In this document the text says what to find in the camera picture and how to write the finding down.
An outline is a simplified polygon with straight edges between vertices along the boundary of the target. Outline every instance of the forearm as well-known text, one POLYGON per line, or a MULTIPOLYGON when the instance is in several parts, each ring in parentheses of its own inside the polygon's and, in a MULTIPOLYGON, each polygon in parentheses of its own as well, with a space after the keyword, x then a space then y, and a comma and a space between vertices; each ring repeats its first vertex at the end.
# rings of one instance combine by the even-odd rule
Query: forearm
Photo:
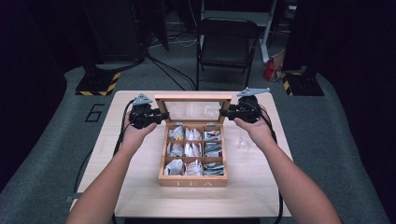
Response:
POLYGON ((67 223, 108 223, 111 219, 133 156, 123 147, 80 196, 67 223))
POLYGON ((272 139, 263 138, 258 147, 268 160, 279 191, 298 223, 340 223, 324 192, 272 139))

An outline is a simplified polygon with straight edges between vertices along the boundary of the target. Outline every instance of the chair leg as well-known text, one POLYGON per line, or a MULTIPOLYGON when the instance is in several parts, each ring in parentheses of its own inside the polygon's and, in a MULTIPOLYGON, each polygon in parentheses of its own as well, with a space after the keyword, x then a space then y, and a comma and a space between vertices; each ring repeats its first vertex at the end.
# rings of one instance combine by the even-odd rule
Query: chair leg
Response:
POLYGON ((195 73, 195 90, 199 90, 199 62, 197 60, 196 73, 195 73))
POLYGON ((250 70, 251 70, 251 65, 247 69, 247 80, 245 81, 245 88, 248 86, 248 80, 250 79, 250 70))

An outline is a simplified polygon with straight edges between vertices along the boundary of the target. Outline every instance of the wooden box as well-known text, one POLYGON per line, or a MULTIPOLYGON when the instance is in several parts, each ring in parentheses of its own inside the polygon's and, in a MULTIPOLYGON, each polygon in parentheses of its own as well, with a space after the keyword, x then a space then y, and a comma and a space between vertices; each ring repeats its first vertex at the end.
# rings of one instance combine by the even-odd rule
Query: wooden box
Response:
POLYGON ((228 109, 232 96, 155 95, 155 99, 162 113, 169 112, 158 177, 160 185, 186 188, 226 187, 226 136, 223 128, 224 117, 219 115, 219 109, 228 109), (180 130, 183 131, 183 137, 181 134, 175 135, 180 130))

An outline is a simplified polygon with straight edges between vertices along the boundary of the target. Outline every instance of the tea bag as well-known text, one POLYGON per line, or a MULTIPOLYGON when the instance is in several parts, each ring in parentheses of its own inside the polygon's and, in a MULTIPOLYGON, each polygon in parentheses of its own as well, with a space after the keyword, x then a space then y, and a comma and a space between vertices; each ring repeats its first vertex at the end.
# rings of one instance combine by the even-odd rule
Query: tea bag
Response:
POLYGON ((183 146, 179 144, 173 144, 171 146, 171 143, 168 144, 168 147, 166 149, 166 155, 169 157, 182 157, 183 156, 183 146))
POLYGON ((186 140, 191 140, 190 134, 191 134, 190 129, 188 127, 186 127, 186 140))
POLYGON ((221 144, 220 143, 206 143, 204 149, 204 156, 206 157, 220 157, 221 144))
POLYGON ((204 132, 204 140, 221 140, 221 133, 219 130, 204 132))
POLYGON ((192 148, 190 146, 190 143, 186 143, 186 145, 184 146, 184 155, 186 157, 192 157, 192 148))
POLYGON ((199 143, 199 147, 192 143, 192 156, 200 157, 202 154, 201 143, 199 143))
POLYGON ((177 126, 174 130, 169 130, 169 138, 174 140, 184 140, 183 127, 177 126))
POLYGON ((172 160, 163 169, 164 175, 181 175, 183 161, 181 159, 172 160))
POLYGON ((224 175, 224 165, 219 162, 205 164, 204 175, 224 175))
POLYGON ((193 139, 192 140, 202 140, 202 136, 198 130, 193 129, 193 139))
POLYGON ((203 167, 198 160, 184 164, 186 167, 185 175, 202 175, 203 167))

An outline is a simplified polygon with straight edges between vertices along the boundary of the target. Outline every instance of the wooden table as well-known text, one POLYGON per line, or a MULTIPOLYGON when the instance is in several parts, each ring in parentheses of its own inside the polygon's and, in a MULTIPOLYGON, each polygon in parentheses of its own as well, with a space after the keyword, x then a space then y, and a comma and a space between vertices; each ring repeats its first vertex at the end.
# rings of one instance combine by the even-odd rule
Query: wooden table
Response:
MULTIPOLYGON (((104 125, 78 188, 83 192, 111 160, 120 134, 125 106, 138 94, 153 100, 155 94, 230 94, 237 103, 237 91, 118 91, 108 110, 104 125)), ((271 93, 257 95, 267 108, 279 146, 291 157, 271 93)), ((135 153, 128 169, 119 201, 117 217, 277 217, 278 193, 268 162, 256 146, 237 148, 239 127, 224 120, 229 170, 226 188, 164 188, 158 182, 165 125, 149 134, 135 153)), ((284 204, 283 216, 290 212, 284 204)))

